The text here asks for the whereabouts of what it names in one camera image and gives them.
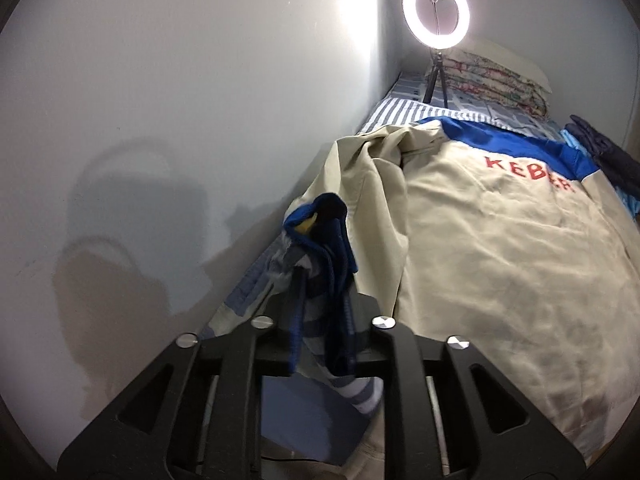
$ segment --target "blue and white bed sheet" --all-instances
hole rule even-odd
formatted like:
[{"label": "blue and white bed sheet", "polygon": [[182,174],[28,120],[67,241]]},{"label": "blue and white bed sheet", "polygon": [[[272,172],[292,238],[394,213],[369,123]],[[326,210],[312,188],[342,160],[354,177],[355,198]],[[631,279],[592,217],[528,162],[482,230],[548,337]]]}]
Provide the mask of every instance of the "blue and white bed sheet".
[{"label": "blue and white bed sheet", "polygon": [[376,105],[358,134],[373,132],[386,124],[401,126],[417,123],[428,117],[447,116],[463,121],[475,121],[498,126],[527,137],[564,140],[560,128],[553,121],[539,121],[517,108],[506,108],[496,103],[478,100],[464,92],[447,90],[449,108],[443,108],[442,88],[436,86],[431,104],[422,102],[426,89],[421,75],[401,74],[385,99]]}]

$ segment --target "dark blue cloth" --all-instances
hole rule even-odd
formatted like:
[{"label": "dark blue cloth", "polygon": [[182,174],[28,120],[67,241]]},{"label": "dark blue cloth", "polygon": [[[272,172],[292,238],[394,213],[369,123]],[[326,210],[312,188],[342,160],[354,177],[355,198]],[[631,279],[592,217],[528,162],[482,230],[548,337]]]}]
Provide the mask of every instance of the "dark blue cloth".
[{"label": "dark blue cloth", "polygon": [[609,181],[640,198],[640,164],[583,118],[571,116],[565,129],[583,145]]},{"label": "dark blue cloth", "polygon": [[[313,215],[316,220],[306,234],[296,231],[298,225]],[[340,197],[323,193],[311,204],[297,208],[284,221],[287,235],[321,267],[324,278],[321,288],[326,295],[327,311],[316,329],[318,335],[324,335],[324,364],[336,376],[353,374],[356,359],[356,329],[349,290],[358,267],[347,238],[346,218],[347,206]],[[300,299],[291,327],[292,370],[305,335],[304,301],[305,298]]]}]

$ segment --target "tripod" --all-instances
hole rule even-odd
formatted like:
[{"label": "tripod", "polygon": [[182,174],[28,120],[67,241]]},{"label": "tripod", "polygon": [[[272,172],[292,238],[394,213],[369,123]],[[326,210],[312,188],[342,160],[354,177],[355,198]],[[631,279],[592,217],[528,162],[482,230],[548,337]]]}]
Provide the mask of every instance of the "tripod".
[{"label": "tripod", "polygon": [[[433,13],[436,18],[436,34],[440,35],[440,23],[438,22],[438,9],[436,8],[436,3],[438,0],[431,0],[433,4]],[[433,50],[431,50],[431,73],[429,74],[429,78],[427,79],[427,89],[424,93],[424,98],[422,99],[423,103],[431,103],[431,99],[433,99],[433,90],[436,88],[436,80],[438,79],[438,74],[440,74],[440,83],[442,85],[442,95],[444,97],[444,107],[449,108],[449,101],[447,100],[447,83],[444,75],[444,67],[442,65],[442,52],[437,51],[435,57],[433,56]]]}]

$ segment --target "metal bolt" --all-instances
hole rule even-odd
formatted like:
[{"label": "metal bolt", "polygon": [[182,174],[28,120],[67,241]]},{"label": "metal bolt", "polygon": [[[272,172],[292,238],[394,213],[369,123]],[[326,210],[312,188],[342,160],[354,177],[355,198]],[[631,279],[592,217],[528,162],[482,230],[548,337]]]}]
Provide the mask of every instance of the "metal bolt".
[{"label": "metal bolt", "polygon": [[251,320],[251,326],[260,330],[264,330],[265,328],[273,326],[273,319],[271,319],[269,316],[254,317]]},{"label": "metal bolt", "polygon": [[464,350],[465,348],[469,348],[469,341],[465,340],[462,336],[452,335],[449,339],[447,339],[447,343],[451,348],[455,348],[456,350]]},{"label": "metal bolt", "polygon": [[382,330],[396,326],[396,320],[389,316],[376,316],[371,322],[374,327],[381,328]]},{"label": "metal bolt", "polygon": [[198,344],[198,336],[192,333],[186,333],[178,336],[178,339],[175,340],[175,343],[180,348],[191,348],[192,346],[196,346]]}]

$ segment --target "navy blue garment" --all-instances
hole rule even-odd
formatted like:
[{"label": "navy blue garment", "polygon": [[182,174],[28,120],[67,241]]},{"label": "navy blue garment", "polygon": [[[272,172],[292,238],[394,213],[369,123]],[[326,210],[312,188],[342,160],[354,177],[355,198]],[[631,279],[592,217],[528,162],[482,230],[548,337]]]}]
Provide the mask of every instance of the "navy blue garment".
[{"label": "navy blue garment", "polygon": [[[583,145],[581,145],[580,142],[578,142],[578,139],[572,136],[572,134],[570,134],[567,130],[560,130],[560,135],[569,146],[575,148],[576,150],[580,150],[582,153],[584,153],[584,155],[591,157],[591,154],[587,151],[587,149]],[[627,193],[624,189],[621,189],[620,186],[615,186],[614,188],[616,190],[616,194],[620,197],[620,200],[625,205],[626,210],[629,211],[631,217],[635,219],[636,215],[640,213],[640,200],[638,200],[635,196]]]},{"label": "navy blue garment", "polygon": [[[296,227],[316,216],[306,234]],[[292,362],[296,365],[300,344],[304,336],[324,336],[324,364],[336,376],[353,374],[356,357],[356,329],[349,290],[353,274],[357,272],[353,251],[347,238],[347,206],[334,193],[323,193],[311,204],[305,204],[292,212],[284,221],[284,231],[300,245],[321,268],[321,285],[307,286],[305,298],[300,298],[292,327]],[[321,292],[326,305],[320,320],[305,327],[304,304]]]},{"label": "navy blue garment", "polygon": [[609,181],[640,198],[640,164],[631,155],[601,134],[583,118],[571,116],[565,129],[583,145]]}]

